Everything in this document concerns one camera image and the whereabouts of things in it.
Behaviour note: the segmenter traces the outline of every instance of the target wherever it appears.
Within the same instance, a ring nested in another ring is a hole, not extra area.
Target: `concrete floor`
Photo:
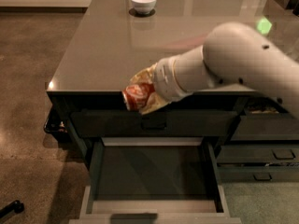
[[[16,199],[25,204],[5,223],[78,218],[87,170],[76,150],[67,151],[71,145],[58,144],[43,125],[51,107],[45,82],[82,16],[0,14],[0,207]]]
[[[274,2],[269,38],[299,62],[299,18]],[[88,173],[71,144],[43,131],[51,80],[83,14],[0,13],[0,207],[25,212],[0,223],[68,223],[78,218]],[[244,224],[298,223],[299,183],[224,185],[231,215]]]

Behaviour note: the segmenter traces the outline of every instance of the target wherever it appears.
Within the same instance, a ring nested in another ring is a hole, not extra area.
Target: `white bowl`
[[[133,8],[139,14],[149,14],[156,5],[157,0],[131,0]]]

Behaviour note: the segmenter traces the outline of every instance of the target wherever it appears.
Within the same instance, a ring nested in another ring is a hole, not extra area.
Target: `reflective tabletop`
[[[223,22],[240,21],[263,33],[271,27],[265,2],[157,0],[149,16],[140,17],[130,0],[92,0],[47,92],[121,91],[141,69],[202,45]],[[223,89],[252,91],[240,85]]]

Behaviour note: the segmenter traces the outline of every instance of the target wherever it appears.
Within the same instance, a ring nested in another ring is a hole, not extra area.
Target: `drawer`
[[[299,167],[219,167],[222,182],[297,182]]]
[[[232,141],[299,140],[299,120],[290,114],[241,116]]]
[[[228,145],[221,147],[217,163],[299,162],[299,142],[293,145]]]
[[[170,110],[141,116],[137,112],[85,110],[71,114],[82,138],[142,136],[224,136],[236,118],[234,111]]]
[[[85,192],[81,217],[111,220],[131,215],[142,220],[154,215],[159,223],[169,218],[196,223],[202,217],[222,217],[211,223],[231,223],[211,145],[189,143],[175,147],[95,143],[93,182]]]

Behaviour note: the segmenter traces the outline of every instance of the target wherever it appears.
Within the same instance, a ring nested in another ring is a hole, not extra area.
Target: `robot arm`
[[[224,23],[203,46],[161,59],[152,75],[155,92],[168,104],[222,83],[259,91],[299,118],[299,64],[241,23]]]

